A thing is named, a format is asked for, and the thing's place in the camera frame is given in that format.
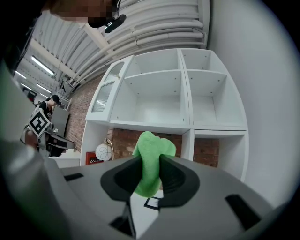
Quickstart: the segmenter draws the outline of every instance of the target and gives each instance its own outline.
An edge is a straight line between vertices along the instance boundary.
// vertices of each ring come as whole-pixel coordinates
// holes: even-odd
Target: round lamp
[[[104,142],[97,146],[95,151],[97,159],[101,161],[113,160],[113,144],[109,139],[104,139]]]

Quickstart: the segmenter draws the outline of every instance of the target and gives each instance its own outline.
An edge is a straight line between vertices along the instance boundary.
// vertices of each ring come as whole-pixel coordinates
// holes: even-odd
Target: white shelf unit
[[[112,108],[112,124],[133,130],[174,128],[176,133],[188,129],[188,90],[179,50],[134,57],[126,76]]]
[[[194,160],[195,138],[219,139],[218,168],[244,181],[249,155],[248,131],[187,131],[182,136],[181,157]]]
[[[239,92],[213,51],[170,49],[130,56],[107,70],[91,101],[81,165],[108,127],[182,134],[181,157],[194,158],[195,138],[220,139],[218,168],[241,181],[248,128]]]
[[[247,130],[240,95],[214,52],[182,49],[181,56],[187,81],[190,124],[195,129]]]
[[[86,120],[97,122],[109,121],[112,105],[132,59],[133,56],[129,56],[113,63],[109,67],[93,96]]]
[[[127,77],[123,81],[111,120],[184,124],[188,120],[185,79],[181,70]]]
[[[154,51],[135,56],[125,77],[165,70],[181,70],[180,52],[177,49]]]

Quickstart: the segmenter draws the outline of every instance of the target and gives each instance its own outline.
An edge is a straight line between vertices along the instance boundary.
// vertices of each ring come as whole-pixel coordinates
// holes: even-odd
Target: red brick wall
[[[132,155],[135,149],[136,142],[141,131],[133,131],[126,129],[113,128],[109,129],[107,133],[107,138],[112,141],[114,148],[114,158],[123,158]],[[163,134],[163,133],[153,133],[155,136],[160,138],[169,139],[176,146],[176,156],[180,157],[181,153],[181,142],[182,135],[177,134]]]
[[[76,149],[81,151],[83,131],[85,127],[85,116],[90,106],[94,93],[102,79],[100,76],[80,89],[76,90],[70,98],[72,99],[69,111],[70,116],[66,129],[66,138],[76,143]],[[112,140],[115,159],[132,155],[140,131],[125,129],[110,129],[107,137]],[[176,156],[180,157],[182,135],[153,133],[161,138],[169,139],[176,146]],[[194,161],[217,167],[219,155],[218,139],[195,139]]]
[[[219,140],[218,139],[195,139],[194,161],[212,167],[218,166]]]
[[[67,123],[66,138],[76,143],[76,149],[81,151],[85,116],[90,106],[94,93],[102,79],[102,76],[89,81],[69,97],[72,99],[69,107],[70,116]]]
[[[119,128],[109,129],[107,138],[112,141],[114,158],[123,158],[132,155],[141,131],[125,130]],[[176,155],[180,157],[182,135],[153,133],[160,138],[170,140],[176,146]],[[195,139],[194,161],[205,165],[217,167],[219,156],[218,139]]]

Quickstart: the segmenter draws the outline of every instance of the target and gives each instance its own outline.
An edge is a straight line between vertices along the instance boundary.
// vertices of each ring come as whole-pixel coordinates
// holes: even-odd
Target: ceiling light
[[[43,97],[45,97],[45,98],[48,98],[48,97],[47,97],[47,96],[45,96],[44,94],[41,94],[41,93],[40,93],[40,95],[42,95],[42,96],[43,96]]]
[[[42,87],[41,85],[37,84],[37,86],[38,86],[38,87],[40,87],[40,88],[42,88],[42,89],[44,89],[45,91],[47,91],[47,92],[51,93],[51,91],[49,91],[48,89],[46,89],[46,88]]]
[[[49,68],[47,68],[43,63],[41,63],[39,60],[37,60],[36,57],[31,56],[31,59],[38,64],[41,68],[43,68],[45,71],[47,71],[50,75],[54,75],[54,72],[52,70],[50,70]]]
[[[23,77],[23,78],[25,78],[26,79],[26,77],[24,76],[24,75],[22,75],[22,74],[20,74],[18,71],[15,71],[18,75],[20,75],[21,77]]]
[[[21,83],[25,88],[28,88],[29,90],[32,90],[30,87],[27,87],[25,84]]]

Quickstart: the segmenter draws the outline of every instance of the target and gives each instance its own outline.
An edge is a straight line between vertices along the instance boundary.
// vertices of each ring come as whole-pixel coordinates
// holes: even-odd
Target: black slot
[[[196,194],[200,186],[197,174],[172,158],[163,154],[159,157],[159,177],[164,192],[164,198],[158,202],[159,209],[183,206]]]
[[[134,227],[134,223],[133,223],[133,219],[132,219],[132,215],[131,215],[131,209],[130,209],[129,204],[126,205],[124,212],[123,212],[123,216],[117,217],[116,219],[114,219],[110,223],[110,226],[135,238],[136,232],[135,232],[135,227]]]
[[[67,182],[78,179],[78,178],[82,178],[82,177],[83,177],[83,175],[81,173],[74,173],[74,174],[64,176],[64,178]]]
[[[113,200],[129,202],[130,196],[142,178],[142,157],[131,156],[129,159],[105,172],[101,177],[100,184],[103,190]]]
[[[248,230],[261,220],[261,218],[239,195],[229,195],[225,200],[234,211],[245,230]]]

